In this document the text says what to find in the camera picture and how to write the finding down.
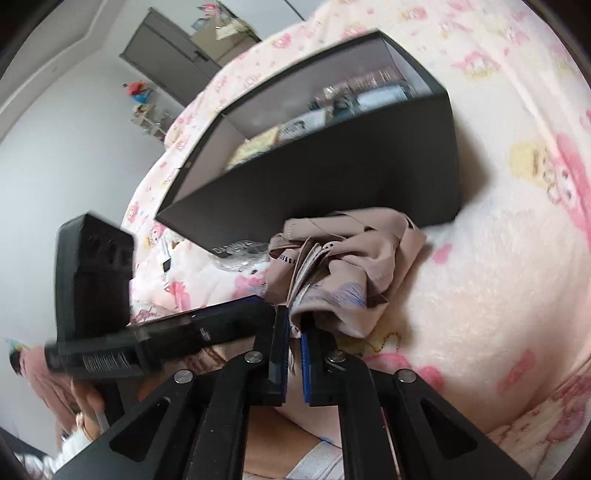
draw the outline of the metal screw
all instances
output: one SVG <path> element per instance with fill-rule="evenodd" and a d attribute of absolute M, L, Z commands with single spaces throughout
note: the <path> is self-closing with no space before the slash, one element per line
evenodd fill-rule
<path fill-rule="evenodd" d="M 176 383 L 189 383 L 193 379 L 193 373 L 189 370 L 179 370 L 174 374 Z"/>
<path fill-rule="evenodd" d="M 244 360 L 250 364 L 257 364 L 262 360 L 262 353 L 257 350 L 251 350 L 250 352 L 246 352 L 244 354 Z"/>
<path fill-rule="evenodd" d="M 398 371 L 398 379 L 402 383 L 413 383 L 417 379 L 417 374 L 408 368 Z"/>
<path fill-rule="evenodd" d="M 329 362 L 333 362 L 334 364 L 339 364 L 344 362 L 347 358 L 347 354 L 342 350 L 334 350 L 326 356 Z"/>

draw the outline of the white wall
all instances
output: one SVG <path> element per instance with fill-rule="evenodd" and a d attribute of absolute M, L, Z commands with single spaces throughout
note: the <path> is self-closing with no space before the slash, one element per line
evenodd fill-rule
<path fill-rule="evenodd" d="M 64 0 L 29 35 L 0 79 L 0 105 L 39 67 L 86 34 L 102 0 Z"/>
<path fill-rule="evenodd" d="M 223 4 L 246 21 L 262 40 L 301 22 L 283 0 L 223 0 Z"/>
<path fill-rule="evenodd" d="M 92 210 L 119 224 L 134 190 L 163 153 L 129 119 L 128 71 L 101 52 L 68 71 L 0 144 L 3 252 L 0 335 L 29 345 L 55 338 L 55 237 Z M 48 453 L 54 417 L 17 377 L 0 345 L 0 426 Z"/>
<path fill-rule="evenodd" d="M 129 72 L 128 82 L 136 80 L 150 81 L 145 75 L 119 58 L 119 55 L 123 53 L 131 37 L 148 14 L 150 7 L 156 9 L 188 35 L 192 35 L 194 30 L 191 25 L 195 20 L 203 16 L 199 7 L 204 3 L 206 3 L 204 0 L 127 0 L 106 37 L 103 51 L 105 55 L 116 59 L 121 65 L 125 66 Z M 153 87 L 158 94 L 157 103 L 160 107 L 166 108 L 174 116 L 183 110 L 183 107 L 168 93 L 157 86 L 153 85 Z"/>

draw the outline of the bed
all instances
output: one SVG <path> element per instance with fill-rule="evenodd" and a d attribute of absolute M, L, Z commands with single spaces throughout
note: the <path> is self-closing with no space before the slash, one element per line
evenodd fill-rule
<path fill-rule="evenodd" d="M 294 62 L 379 28 L 447 89 L 463 207 L 427 246 L 379 323 L 348 349 L 412 367 L 534 478 L 560 470 L 589 424 L 591 91 L 552 29 L 518 0 L 331 0 L 225 66 L 167 133 L 123 228 L 137 239 L 133 322 L 259 293 L 267 264 L 219 268 L 154 220 L 225 105 Z M 160 245 L 171 257 L 162 268 Z M 231 352 L 189 359 L 197 372 Z M 337 442 L 297 411 L 285 414 Z"/>

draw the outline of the door handle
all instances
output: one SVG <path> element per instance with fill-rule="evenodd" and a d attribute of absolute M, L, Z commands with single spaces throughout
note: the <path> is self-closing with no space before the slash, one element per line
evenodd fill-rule
<path fill-rule="evenodd" d="M 197 57 L 199 57 L 200 59 L 202 59 L 203 61 L 209 61 L 209 59 L 208 59 L 208 58 L 207 58 L 205 55 L 203 55 L 203 53 L 201 53 L 201 51 L 199 51 L 199 50 L 195 50 L 193 53 L 194 53 L 194 54 L 195 54 Z"/>

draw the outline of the pink clothing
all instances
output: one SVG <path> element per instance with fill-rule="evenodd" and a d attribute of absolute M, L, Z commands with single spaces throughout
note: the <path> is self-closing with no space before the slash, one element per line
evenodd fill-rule
<path fill-rule="evenodd" d="M 76 414 L 71 407 L 76 404 L 70 386 L 71 380 L 67 375 L 49 371 L 43 345 L 22 351 L 21 373 L 37 396 L 54 413 L 64 430 L 70 433 L 76 425 Z"/>

